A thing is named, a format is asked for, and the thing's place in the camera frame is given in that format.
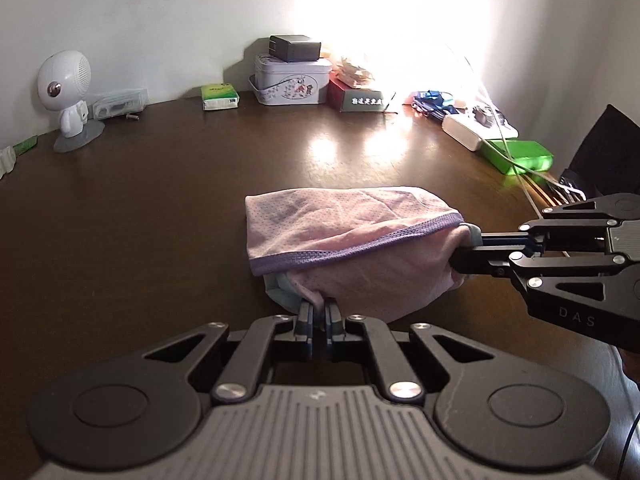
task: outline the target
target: wooden table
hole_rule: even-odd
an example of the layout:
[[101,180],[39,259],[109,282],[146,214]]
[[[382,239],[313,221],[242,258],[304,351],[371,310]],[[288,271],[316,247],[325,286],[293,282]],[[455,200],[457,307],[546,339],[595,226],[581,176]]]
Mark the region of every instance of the wooden table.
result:
[[[237,110],[203,112],[198,99],[150,106],[64,155],[52,152],[56,135],[0,181],[3,479],[39,466],[25,414],[44,384],[205,322],[241,329],[280,312],[249,271],[246,195],[419,186],[488,232],[535,216],[512,178],[408,107],[339,114],[245,94]],[[418,320],[594,384],[613,421],[597,467],[613,475],[633,399],[610,347],[529,318],[508,280],[487,277],[392,327]],[[636,478],[638,453],[627,461]]]

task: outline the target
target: pink cloth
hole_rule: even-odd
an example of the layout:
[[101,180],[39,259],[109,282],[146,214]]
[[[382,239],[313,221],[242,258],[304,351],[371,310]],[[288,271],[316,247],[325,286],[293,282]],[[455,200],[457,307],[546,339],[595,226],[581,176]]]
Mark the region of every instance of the pink cloth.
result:
[[468,228],[423,189],[289,189],[245,204],[254,274],[285,273],[319,312],[335,298],[346,316],[389,322],[463,281],[448,260]]

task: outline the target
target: green tissue pack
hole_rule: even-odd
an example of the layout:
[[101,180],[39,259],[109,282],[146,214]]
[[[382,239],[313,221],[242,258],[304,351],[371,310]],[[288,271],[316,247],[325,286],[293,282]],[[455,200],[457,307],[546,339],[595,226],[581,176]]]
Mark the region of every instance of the green tissue pack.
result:
[[226,110],[238,108],[240,96],[233,85],[229,83],[215,83],[200,87],[203,110]]
[[[517,164],[534,171],[546,171],[551,168],[554,156],[548,149],[538,144],[535,140],[507,139],[506,142],[509,152],[511,153],[511,157]],[[484,158],[486,158],[486,160],[498,168],[501,173],[505,175],[515,174],[513,171],[514,167],[511,163],[495,153],[487,143],[491,144],[503,155],[507,155],[507,152],[504,149],[504,141],[488,140],[487,142],[483,142],[480,147],[480,153]],[[518,173],[525,173],[525,170],[522,168],[515,169]]]

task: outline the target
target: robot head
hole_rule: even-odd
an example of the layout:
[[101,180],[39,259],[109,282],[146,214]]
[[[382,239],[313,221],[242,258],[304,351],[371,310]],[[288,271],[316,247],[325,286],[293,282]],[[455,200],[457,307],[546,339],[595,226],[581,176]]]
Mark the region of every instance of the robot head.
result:
[[38,95],[47,110],[59,112],[80,101],[91,82],[89,61],[77,50],[49,57],[38,72]]

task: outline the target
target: white fan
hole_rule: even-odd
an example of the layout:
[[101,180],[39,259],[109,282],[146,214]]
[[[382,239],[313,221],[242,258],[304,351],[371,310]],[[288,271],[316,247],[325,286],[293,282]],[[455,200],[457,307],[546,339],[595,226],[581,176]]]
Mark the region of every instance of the white fan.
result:
[[60,136],[53,149],[70,152],[84,146],[104,129],[99,121],[88,121],[82,100],[91,82],[91,66],[77,50],[63,50],[49,57],[38,72],[38,95],[47,110],[60,112]]

